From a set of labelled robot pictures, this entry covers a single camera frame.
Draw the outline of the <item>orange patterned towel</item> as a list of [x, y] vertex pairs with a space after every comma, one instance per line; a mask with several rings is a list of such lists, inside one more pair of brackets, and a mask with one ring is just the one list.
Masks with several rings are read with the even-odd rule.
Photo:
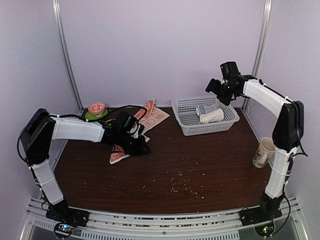
[[[150, 138], [145, 136], [145, 133], [166, 120], [170, 115], [156, 107], [155, 99], [149, 100], [145, 104], [144, 108], [147, 110], [147, 112], [139, 122], [144, 126], [142, 135], [144, 136], [145, 141], [148, 142]], [[129, 157], [130, 155], [125, 154], [125, 151], [122, 147], [115, 145], [112, 148], [109, 163], [113, 165]]]

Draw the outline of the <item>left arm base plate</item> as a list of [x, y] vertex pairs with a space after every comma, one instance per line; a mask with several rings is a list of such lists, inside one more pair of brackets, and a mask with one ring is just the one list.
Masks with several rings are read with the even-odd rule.
[[57, 222], [67, 223], [75, 227], [86, 227], [90, 213], [85, 210], [74, 208], [67, 209], [49, 209], [45, 217]]

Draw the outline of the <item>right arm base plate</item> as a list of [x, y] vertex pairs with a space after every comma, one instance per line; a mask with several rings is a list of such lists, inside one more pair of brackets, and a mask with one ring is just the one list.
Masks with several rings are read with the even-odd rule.
[[254, 207], [254, 208], [243, 208], [241, 211], [239, 211], [239, 217], [242, 226], [249, 226], [249, 225], [255, 225], [260, 224], [263, 222], [270, 222], [274, 218], [279, 218], [283, 214], [281, 210], [276, 210], [273, 214], [268, 214], [262, 212], [262, 209], [260, 207]]

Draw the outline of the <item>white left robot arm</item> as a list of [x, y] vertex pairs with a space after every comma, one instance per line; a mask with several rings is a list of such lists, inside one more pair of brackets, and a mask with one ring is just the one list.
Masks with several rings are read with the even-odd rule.
[[77, 140], [119, 146], [129, 156], [150, 154], [144, 126], [139, 119], [121, 111], [113, 120], [86, 119], [75, 114], [55, 115], [39, 108], [21, 130], [17, 147], [19, 157], [30, 168], [36, 183], [46, 197], [53, 215], [61, 222], [72, 218], [72, 211], [50, 166], [51, 143], [55, 140]]

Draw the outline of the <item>white towel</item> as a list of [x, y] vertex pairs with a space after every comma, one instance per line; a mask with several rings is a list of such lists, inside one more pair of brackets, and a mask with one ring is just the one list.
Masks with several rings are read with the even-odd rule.
[[208, 124], [211, 122], [221, 122], [224, 119], [224, 112], [221, 108], [212, 111], [207, 114], [202, 114], [199, 116], [199, 122], [201, 124]]

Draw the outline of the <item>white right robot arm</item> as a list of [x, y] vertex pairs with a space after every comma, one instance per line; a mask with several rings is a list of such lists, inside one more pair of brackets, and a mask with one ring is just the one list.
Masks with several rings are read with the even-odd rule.
[[256, 210], [259, 220], [266, 221], [274, 215], [285, 198], [285, 185], [290, 178], [297, 155], [304, 155], [301, 138], [304, 134], [304, 105], [293, 101], [268, 87], [261, 79], [251, 75], [231, 75], [225, 82], [211, 79], [205, 91], [212, 92], [228, 106], [236, 97], [255, 100], [277, 118], [272, 132], [275, 145], [274, 162], [269, 178]]

